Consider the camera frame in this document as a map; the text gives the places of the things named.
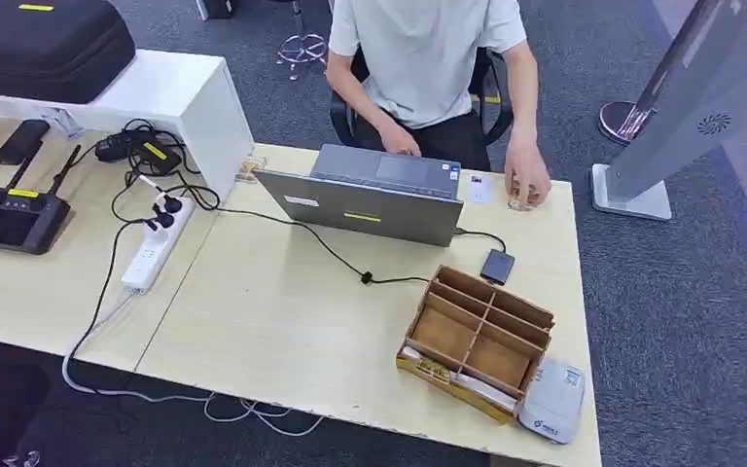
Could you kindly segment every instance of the office chair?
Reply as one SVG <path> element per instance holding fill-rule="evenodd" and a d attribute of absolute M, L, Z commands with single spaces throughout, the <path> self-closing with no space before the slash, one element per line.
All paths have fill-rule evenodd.
<path fill-rule="evenodd" d="M 325 63 L 325 54 L 328 52 L 328 43 L 318 34 L 307 34 L 304 29 L 304 19 L 302 19 L 302 9 L 298 0 L 270 0 L 278 3 L 290 3 L 294 11 L 294 20 L 296 21 L 296 34 L 289 37 L 279 46 L 278 59 L 276 63 L 291 64 L 291 81 L 296 81 L 299 75 L 295 73 L 296 65 L 319 60 Z"/>
<path fill-rule="evenodd" d="M 351 73 L 361 82 L 371 74 L 368 65 L 365 63 L 365 56 L 362 49 L 357 51 L 350 65 Z M 484 112 L 485 97 L 485 77 L 491 72 L 496 80 L 497 92 L 499 93 L 500 114 L 493 126 L 487 128 L 487 116 Z M 511 109 L 511 97 L 509 96 L 508 78 L 506 75 L 505 60 L 502 56 L 491 52 L 487 49 L 477 49 L 477 61 L 474 64 L 474 74 L 471 78 L 471 84 L 468 86 L 468 92 L 475 95 L 479 103 L 480 121 L 482 122 L 482 132 L 485 134 L 485 146 L 493 143 L 503 135 L 506 129 L 511 126 L 514 119 Z M 356 112 L 347 105 L 336 91 L 331 95 L 331 122 L 334 124 L 334 131 L 337 132 L 339 141 L 345 146 L 358 146 L 354 132 L 356 128 Z"/>

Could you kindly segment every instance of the black carrying case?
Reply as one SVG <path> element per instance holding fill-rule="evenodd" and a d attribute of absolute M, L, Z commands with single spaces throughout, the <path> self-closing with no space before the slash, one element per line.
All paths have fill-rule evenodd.
<path fill-rule="evenodd" d="M 135 54 L 105 0 L 0 0 L 0 95 L 86 104 Z"/>

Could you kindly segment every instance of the floor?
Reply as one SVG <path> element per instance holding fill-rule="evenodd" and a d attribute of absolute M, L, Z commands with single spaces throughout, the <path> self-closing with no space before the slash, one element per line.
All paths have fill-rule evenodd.
<path fill-rule="evenodd" d="M 288 5 L 241 0 L 234 18 L 202 22 L 191 0 L 113 3 L 140 48 L 225 56 L 257 141 L 307 148 L 337 141 L 322 70 L 312 67 L 292 82 L 274 63 L 274 49 L 294 28 Z M 668 45 L 663 18 L 675 18 L 674 11 L 622 0 L 520 5 L 540 62 L 542 149 L 553 177 L 574 184 L 603 464 L 747 465 L 747 171 L 732 155 L 747 149 L 729 144 L 670 177 L 669 223 L 593 210 L 587 171 L 621 150 L 597 132 L 598 109 L 639 94 Z M 309 27 L 327 34 L 327 4 L 302 7 Z M 489 149 L 495 168 L 503 149 L 503 141 Z M 253 421 L 213 425 L 197 407 L 73 394 L 59 381 L 56 357 L 0 345 L 0 358 L 36 362 L 50 376 L 48 404 L 19 443 L 40 449 L 46 467 L 490 462 L 478 452 L 341 422 L 300 440 Z M 103 385 L 125 380 L 100 367 L 80 372 Z M 189 390 L 141 377 L 133 385 Z"/>

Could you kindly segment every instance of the wooden organizer box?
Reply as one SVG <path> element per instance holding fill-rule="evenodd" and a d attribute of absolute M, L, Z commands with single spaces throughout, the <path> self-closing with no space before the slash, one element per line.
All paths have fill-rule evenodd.
<path fill-rule="evenodd" d="M 425 289 L 397 353 L 397 366 L 501 422 L 515 412 L 449 377 L 476 378 L 517 400 L 551 341 L 553 315 L 457 269 L 441 266 Z M 419 361 L 402 353 L 410 347 Z"/>

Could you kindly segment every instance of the man's hand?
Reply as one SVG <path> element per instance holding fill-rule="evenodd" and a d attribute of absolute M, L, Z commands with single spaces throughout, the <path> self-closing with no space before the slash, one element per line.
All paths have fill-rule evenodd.
<path fill-rule="evenodd" d="M 422 156 L 419 153 L 419 145 L 416 144 L 413 136 L 393 120 L 383 125 L 378 131 L 379 137 L 382 138 L 382 146 L 385 147 L 385 151 L 411 156 Z"/>
<path fill-rule="evenodd" d="M 539 205 L 551 190 L 551 178 L 536 137 L 520 137 L 512 132 L 505 154 L 505 189 L 510 198 Z"/>

